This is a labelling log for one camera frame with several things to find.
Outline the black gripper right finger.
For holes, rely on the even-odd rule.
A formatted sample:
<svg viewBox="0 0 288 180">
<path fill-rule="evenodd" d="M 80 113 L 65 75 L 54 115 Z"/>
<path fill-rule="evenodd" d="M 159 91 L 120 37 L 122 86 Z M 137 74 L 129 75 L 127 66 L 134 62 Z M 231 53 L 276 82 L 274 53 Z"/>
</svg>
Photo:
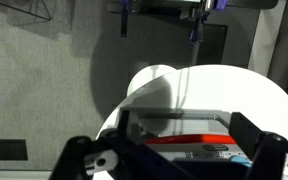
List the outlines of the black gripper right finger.
<svg viewBox="0 0 288 180">
<path fill-rule="evenodd" d="M 262 131 L 240 112 L 230 118 L 229 135 L 252 161 L 245 180 L 281 180 L 288 155 L 288 140 Z"/>
</svg>

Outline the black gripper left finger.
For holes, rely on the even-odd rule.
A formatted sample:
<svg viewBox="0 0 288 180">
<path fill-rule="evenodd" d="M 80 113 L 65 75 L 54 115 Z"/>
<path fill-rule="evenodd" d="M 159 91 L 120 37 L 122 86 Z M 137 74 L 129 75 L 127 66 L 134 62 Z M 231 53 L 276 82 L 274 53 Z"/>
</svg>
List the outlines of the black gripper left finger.
<svg viewBox="0 0 288 180">
<path fill-rule="evenodd" d="M 108 129 L 97 140 L 88 136 L 70 138 L 52 170 L 49 180 L 94 180 L 107 172 L 116 180 L 195 180 L 147 145 L 127 137 L 130 112 L 120 115 L 116 128 Z"/>
</svg>

